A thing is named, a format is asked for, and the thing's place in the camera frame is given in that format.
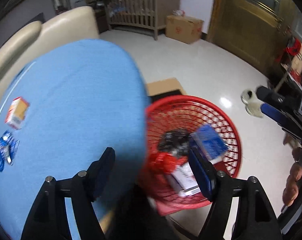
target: blue box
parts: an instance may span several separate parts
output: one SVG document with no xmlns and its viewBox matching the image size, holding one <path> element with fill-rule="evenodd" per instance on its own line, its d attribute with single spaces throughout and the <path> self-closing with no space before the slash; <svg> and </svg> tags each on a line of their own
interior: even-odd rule
<svg viewBox="0 0 302 240">
<path fill-rule="evenodd" d="M 209 124 L 199 127 L 191 134 L 190 148 L 192 147 L 196 147 L 212 164 L 222 161 L 228 150 L 227 144 Z"/>
</svg>

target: red plastic basket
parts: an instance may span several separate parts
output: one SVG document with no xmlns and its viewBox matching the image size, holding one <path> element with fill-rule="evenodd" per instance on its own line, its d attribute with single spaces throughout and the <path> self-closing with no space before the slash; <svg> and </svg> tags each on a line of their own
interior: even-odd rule
<svg viewBox="0 0 302 240">
<path fill-rule="evenodd" d="M 228 144 L 223 161 L 215 168 L 236 177 L 241 164 L 241 142 L 230 118 L 216 105 L 192 96 L 170 96 L 160 99 L 147 108 L 148 154 L 156 150 L 162 134 L 177 128 L 195 131 L 200 125 L 210 124 Z M 201 193 L 179 197 L 163 175 L 151 173 L 147 166 L 142 170 L 139 184 L 149 196 L 179 209 L 199 208 L 210 204 Z"/>
</svg>

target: cream leather sofa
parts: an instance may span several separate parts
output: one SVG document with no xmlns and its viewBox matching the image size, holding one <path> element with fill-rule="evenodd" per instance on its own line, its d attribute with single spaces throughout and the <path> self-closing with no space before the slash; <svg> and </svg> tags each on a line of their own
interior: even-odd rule
<svg viewBox="0 0 302 240">
<path fill-rule="evenodd" d="M 0 48 L 0 100 L 14 76 L 31 60 L 61 45 L 81 39 L 98 39 L 94 10 L 78 7 L 45 23 L 32 22 Z"/>
</svg>

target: cardboard box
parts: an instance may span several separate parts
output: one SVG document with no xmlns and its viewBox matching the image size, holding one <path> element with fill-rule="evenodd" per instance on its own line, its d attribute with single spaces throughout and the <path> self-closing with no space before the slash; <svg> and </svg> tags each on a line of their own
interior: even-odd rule
<svg viewBox="0 0 302 240">
<path fill-rule="evenodd" d="M 180 90 L 182 95 L 187 94 L 176 78 L 168 78 L 165 80 L 148 83 L 146 84 L 146 88 L 148 95 L 151 97 L 174 90 Z"/>
<path fill-rule="evenodd" d="M 10 105 L 4 122 L 16 130 L 21 129 L 21 123 L 25 118 L 25 111 L 28 107 L 29 103 L 22 97 L 15 98 Z"/>
<path fill-rule="evenodd" d="M 169 38 L 190 44 L 201 38 L 203 20 L 188 16 L 167 16 L 165 35 Z"/>
</svg>

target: round table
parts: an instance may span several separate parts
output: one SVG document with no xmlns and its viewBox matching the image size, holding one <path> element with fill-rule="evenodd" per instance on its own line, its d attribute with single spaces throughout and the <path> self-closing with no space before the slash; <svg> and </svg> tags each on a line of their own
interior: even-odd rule
<svg viewBox="0 0 302 240">
<path fill-rule="evenodd" d="M 29 108 L 20 130 L 4 123 L 13 99 Z M 20 239 L 32 203 L 48 175 L 73 177 L 113 147 L 115 164 L 93 207 L 98 219 L 134 184 L 145 158 L 145 108 L 149 99 L 132 58 L 102 40 L 73 42 L 27 64 L 13 80 L 0 108 L 0 136 L 20 140 L 14 164 L 0 172 L 0 223 Z M 70 199 L 66 210 L 79 239 Z"/>
</svg>

